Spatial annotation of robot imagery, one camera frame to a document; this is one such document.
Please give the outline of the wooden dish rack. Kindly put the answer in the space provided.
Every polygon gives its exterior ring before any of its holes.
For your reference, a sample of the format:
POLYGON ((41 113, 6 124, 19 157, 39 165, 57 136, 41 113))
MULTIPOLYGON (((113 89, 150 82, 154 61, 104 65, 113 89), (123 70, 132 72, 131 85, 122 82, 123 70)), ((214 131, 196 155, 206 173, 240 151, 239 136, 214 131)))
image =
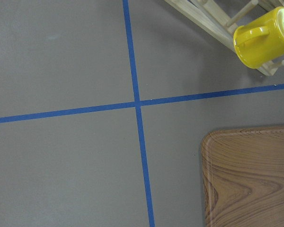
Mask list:
POLYGON ((233 33, 238 27, 236 22, 239 19, 256 5, 266 11, 284 6, 284 0, 251 0, 231 18, 214 0, 168 0, 166 2, 232 51, 235 51, 233 33))

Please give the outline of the yellow mug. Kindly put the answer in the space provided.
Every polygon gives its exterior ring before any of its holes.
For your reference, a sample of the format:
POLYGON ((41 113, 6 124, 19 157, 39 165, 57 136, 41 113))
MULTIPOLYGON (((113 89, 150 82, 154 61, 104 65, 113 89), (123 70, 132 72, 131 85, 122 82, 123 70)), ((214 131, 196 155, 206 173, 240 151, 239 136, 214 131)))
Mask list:
POLYGON ((251 69, 284 55, 284 7, 277 7, 233 34, 235 53, 251 69))

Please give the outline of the wooden cutting board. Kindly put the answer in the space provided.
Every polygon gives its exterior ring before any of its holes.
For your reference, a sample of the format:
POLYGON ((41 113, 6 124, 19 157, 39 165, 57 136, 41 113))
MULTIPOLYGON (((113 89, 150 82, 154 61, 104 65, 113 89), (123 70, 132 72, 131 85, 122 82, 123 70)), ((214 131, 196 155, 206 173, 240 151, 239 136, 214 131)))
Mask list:
POLYGON ((201 154, 207 227, 284 227, 284 125, 212 131, 201 154))

